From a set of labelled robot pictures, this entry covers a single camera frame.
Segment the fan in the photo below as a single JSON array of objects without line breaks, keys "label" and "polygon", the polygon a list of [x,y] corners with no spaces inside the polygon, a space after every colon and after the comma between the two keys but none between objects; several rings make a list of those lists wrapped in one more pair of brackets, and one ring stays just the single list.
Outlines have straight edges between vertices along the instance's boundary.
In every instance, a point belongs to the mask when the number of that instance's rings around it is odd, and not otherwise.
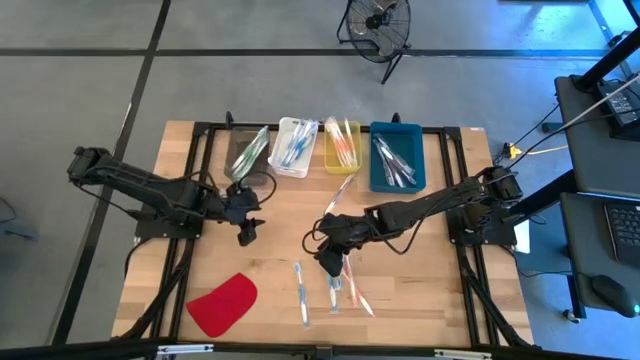
[{"label": "fan", "polygon": [[[347,22],[349,39],[340,38],[340,29]],[[351,43],[358,54],[375,63],[389,63],[382,84],[400,62],[411,25],[408,0],[348,0],[336,36],[340,43]]]}]

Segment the clear container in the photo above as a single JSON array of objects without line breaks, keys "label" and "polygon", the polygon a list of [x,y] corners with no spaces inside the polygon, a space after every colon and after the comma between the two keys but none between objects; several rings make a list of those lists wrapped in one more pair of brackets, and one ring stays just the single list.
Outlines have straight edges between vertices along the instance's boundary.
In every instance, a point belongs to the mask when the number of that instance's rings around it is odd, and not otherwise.
[{"label": "clear container", "polygon": [[[340,131],[342,131],[342,136],[344,136],[345,140],[348,140],[347,130],[344,127],[344,121],[338,121],[338,127]],[[340,164],[340,160],[338,159],[338,154],[336,152],[336,147],[333,144],[333,139],[331,135],[324,131],[324,167],[327,169],[327,172],[330,174],[353,174],[360,170],[362,166],[362,141],[360,139],[360,123],[357,121],[347,121],[349,124],[349,130],[351,131],[351,137],[353,137],[353,145],[356,148],[356,160],[358,161],[358,165],[355,167],[342,167]]]},{"label": "clear container", "polygon": [[309,173],[309,164],[311,163],[311,155],[313,155],[313,147],[316,143],[316,136],[318,131],[313,132],[311,142],[304,149],[298,160],[294,161],[290,167],[280,166],[279,161],[287,151],[287,145],[293,135],[293,131],[300,123],[300,119],[294,119],[290,117],[284,117],[280,119],[280,126],[278,129],[278,135],[276,136],[276,142],[273,145],[273,152],[269,156],[269,164],[273,167],[276,174],[292,176],[296,178],[304,178]]},{"label": "clear container", "polygon": [[[233,181],[233,178],[231,177],[231,167],[236,162],[240,154],[242,154],[244,149],[246,149],[253,139],[255,139],[256,135],[258,135],[258,131],[261,129],[262,127],[235,127],[231,129],[229,146],[227,148],[227,158],[224,162],[224,175],[231,179],[231,181]],[[267,142],[267,145],[256,158],[251,170],[249,170],[249,174],[242,181],[243,184],[248,186],[258,186],[264,185],[267,182],[267,176],[260,172],[271,173],[269,163],[267,161],[270,146],[271,141]]]}]

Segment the wooden table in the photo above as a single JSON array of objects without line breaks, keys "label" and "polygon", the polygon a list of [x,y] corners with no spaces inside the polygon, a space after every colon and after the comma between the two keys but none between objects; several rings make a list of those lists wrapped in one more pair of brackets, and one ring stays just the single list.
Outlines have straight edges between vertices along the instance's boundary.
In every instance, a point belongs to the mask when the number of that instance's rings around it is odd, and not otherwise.
[{"label": "wooden table", "polygon": [[[193,122],[170,121],[160,144],[154,173],[164,177],[183,174]],[[491,165],[483,129],[461,129],[469,174]],[[318,134],[309,174],[305,179],[278,177],[278,189],[259,212],[267,221],[257,228],[258,238],[247,247],[236,239],[238,228],[207,221],[196,243],[186,300],[207,294],[241,272],[258,288],[258,299],[248,313],[214,341],[271,344],[340,344],[386,346],[468,347],[460,274],[455,248],[449,243],[445,216],[425,220],[411,251],[396,255],[382,243],[367,244],[351,254],[353,271],[362,294],[375,311],[371,318],[355,308],[348,291],[339,292],[339,314],[329,313],[326,273],[301,247],[303,234],[318,219],[345,176],[324,169],[324,133]],[[220,188],[230,181],[223,175],[229,131],[216,131],[210,172]],[[443,161],[436,135],[424,135],[427,187],[416,195],[369,191],[368,134],[362,134],[363,165],[333,212],[360,215],[363,208],[392,200],[411,200],[445,187]],[[455,150],[450,144],[453,168]],[[459,175],[454,170],[456,181]],[[265,196],[270,184],[254,188]],[[412,231],[394,240],[404,248]],[[168,241],[154,239],[133,255],[125,280],[113,335],[128,330],[156,295]],[[485,246],[485,263],[491,295],[509,323],[532,342],[518,273],[513,258],[499,247]],[[297,280],[293,263],[299,260],[307,289],[311,327],[305,330],[300,317]],[[481,339],[487,342],[481,303],[476,299]],[[169,328],[173,300],[165,311],[161,334]],[[211,341],[185,310],[179,339]]]}]

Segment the red silicone pad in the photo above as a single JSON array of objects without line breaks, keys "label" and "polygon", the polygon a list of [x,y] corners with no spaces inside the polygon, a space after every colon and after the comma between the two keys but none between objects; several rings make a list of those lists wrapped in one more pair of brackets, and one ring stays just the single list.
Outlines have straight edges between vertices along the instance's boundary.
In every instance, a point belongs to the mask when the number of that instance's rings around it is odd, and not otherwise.
[{"label": "red silicone pad", "polygon": [[211,293],[189,301],[187,311],[209,337],[224,334],[258,297],[258,289],[246,276],[237,273]]}]

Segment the desk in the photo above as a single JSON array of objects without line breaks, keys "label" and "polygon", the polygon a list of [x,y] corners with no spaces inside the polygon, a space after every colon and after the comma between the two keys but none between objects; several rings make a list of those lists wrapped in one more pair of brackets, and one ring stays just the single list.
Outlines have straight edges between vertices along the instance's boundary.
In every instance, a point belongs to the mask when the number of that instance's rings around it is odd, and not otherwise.
[{"label": "desk", "polygon": [[[182,175],[191,141],[193,122],[167,123],[154,173],[164,177]],[[470,174],[487,165],[491,157],[482,129],[461,129],[466,164]],[[258,238],[247,247],[237,243],[237,227],[208,221],[197,241],[189,275],[186,300],[202,296],[237,272],[249,277],[258,288],[254,306],[215,341],[265,344],[342,344],[381,346],[468,347],[460,275],[454,246],[449,243],[444,215],[428,218],[410,252],[398,256],[384,244],[368,244],[352,253],[353,269],[361,292],[373,307],[376,318],[356,309],[339,295],[339,315],[330,315],[326,273],[301,248],[302,235],[321,216],[344,181],[324,169],[324,133],[318,134],[305,179],[278,177],[278,189],[263,210],[252,213],[267,221],[257,228]],[[416,195],[382,194],[369,191],[368,134],[362,135],[362,169],[348,187],[334,213],[361,214],[363,208],[391,200],[410,200],[445,186],[440,142],[437,135],[424,135],[427,187]],[[220,188],[230,181],[223,175],[229,131],[218,130],[213,141],[209,170]],[[450,158],[457,168],[453,143]],[[259,197],[270,185],[255,187]],[[404,247],[410,232],[394,240]],[[167,252],[166,239],[149,241],[132,256],[125,280],[113,335],[128,330],[149,305],[158,284]],[[311,328],[304,330],[300,319],[297,282],[293,262],[300,260]],[[485,263],[492,298],[520,336],[532,342],[531,330],[513,258],[498,247],[485,247]],[[487,339],[484,314],[475,301],[480,337]],[[173,308],[170,299],[166,309]],[[167,334],[171,311],[165,311],[161,335]],[[179,340],[211,341],[184,313]]]},{"label": "desk", "polygon": [[[560,196],[573,268],[576,273],[589,276],[606,275],[624,286],[636,299],[640,299],[640,269],[617,262],[613,255],[613,245],[604,213],[604,204],[612,201],[624,202],[589,195]],[[578,296],[574,299],[572,294],[572,303],[577,318],[584,318],[580,316],[584,315],[584,309],[581,308],[583,305],[612,310],[591,290],[588,277],[580,274],[574,276]]]},{"label": "desk", "polygon": [[[564,123],[595,103],[591,94],[576,89],[568,77],[556,78],[555,84]],[[584,119],[602,116],[596,108]],[[557,202],[563,192],[640,198],[640,168],[633,165],[638,163],[640,142],[610,138],[604,119],[571,127],[566,136],[573,169],[512,207],[512,213],[528,218]]]}]

